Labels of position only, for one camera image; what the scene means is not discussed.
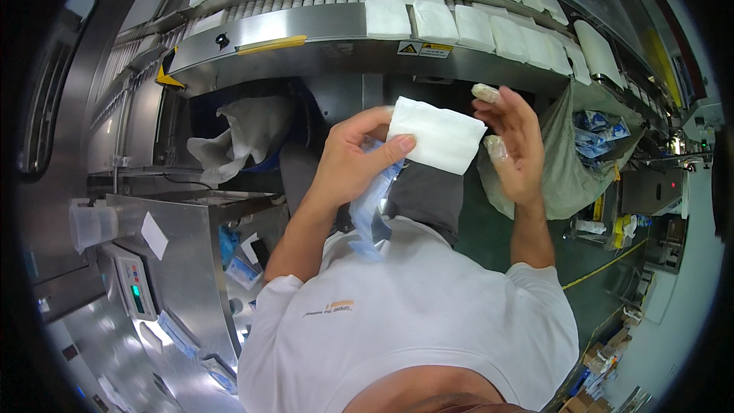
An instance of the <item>hand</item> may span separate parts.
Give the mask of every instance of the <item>hand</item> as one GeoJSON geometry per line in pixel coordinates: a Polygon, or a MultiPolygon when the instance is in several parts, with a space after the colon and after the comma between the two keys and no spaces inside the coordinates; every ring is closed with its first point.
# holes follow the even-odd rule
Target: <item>hand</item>
{"type": "Polygon", "coordinates": [[[392,117],[391,109],[374,107],[335,124],[326,138],[324,154],[307,196],[325,208],[335,209],[359,197],[372,177],[416,148],[413,136],[397,135],[377,150],[362,151],[360,145],[368,133],[385,140],[385,125],[390,124],[392,117]]]}
{"type": "Polygon", "coordinates": [[[520,206],[542,201],[540,178],[546,152],[533,109],[506,86],[500,87],[500,99],[493,104],[474,99],[472,106],[474,116],[499,135],[490,139],[488,152],[505,196],[520,206]]]}

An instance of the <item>caution sticker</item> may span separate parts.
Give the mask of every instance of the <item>caution sticker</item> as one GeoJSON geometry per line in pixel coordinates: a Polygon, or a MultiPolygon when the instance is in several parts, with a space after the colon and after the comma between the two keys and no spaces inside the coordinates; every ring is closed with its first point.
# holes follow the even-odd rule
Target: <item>caution sticker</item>
{"type": "Polygon", "coordinates": [[[417,41],[401,41],[398,44],[398,54],[403,56],[418,56],[421,44],[417,41]]]}
{"type": "Polygon", "coordinates": [[[446,59],[454,47],[443,44],[427,44],[422,41],[401,41],[398,44],[398,55],[425,56],[426,58],[446,59]]]}
{"type": "Polygon", "coordinates": [[[419,56],[427,56],[428,58],[446,59],[454,47],[442,44],[423,44],[419,56]]]}

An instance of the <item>gauze pile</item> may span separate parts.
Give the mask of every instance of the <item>gauze pile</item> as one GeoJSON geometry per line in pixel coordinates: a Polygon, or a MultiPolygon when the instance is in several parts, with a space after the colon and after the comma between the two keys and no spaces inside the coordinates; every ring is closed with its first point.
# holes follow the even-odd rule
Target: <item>gauze pile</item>
{"type": "Polygon", "coordinates": [[[478,119],[400,96],[395,104],[388,140],[412,134],[416,148],[408,160],[462,175],[487,127],[478,119]]]}

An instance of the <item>black cable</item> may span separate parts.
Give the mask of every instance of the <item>black cable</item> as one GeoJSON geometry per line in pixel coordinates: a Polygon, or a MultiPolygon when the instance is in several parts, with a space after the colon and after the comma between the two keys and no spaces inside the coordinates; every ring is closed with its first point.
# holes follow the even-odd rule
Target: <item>black cable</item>
{"type": "Polygon", "coordinates": [[[163,174],[163,177],[165,177],[167,181],[173,182],[173,183],[192,183],[192,184],[204,185],[209,190],[213,190],[214,189],[214,187],[212,187],[211,185],[206,184],[204,182],[194,182],[193,180],[174,180],[174,179],[171,179],[170,177],[168,177],[168,174],[163,174]]]}

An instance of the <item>white t-shirt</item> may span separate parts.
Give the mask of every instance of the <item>white t-shirt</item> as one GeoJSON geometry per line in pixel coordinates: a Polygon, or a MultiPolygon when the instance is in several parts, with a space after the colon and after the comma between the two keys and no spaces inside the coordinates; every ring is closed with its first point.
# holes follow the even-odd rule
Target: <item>white t-shirt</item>
{"type": "Polygon", "coordinates": [[[425,225],[388,224],[385,261],[361,259],[338,233],[319,275],[262,289],[238,366],[247,413],[341,413],[374,381],[418,365],[468,368],[508,403],[543,408],[578,358],[555,267],[488,271],[425,225]]]}

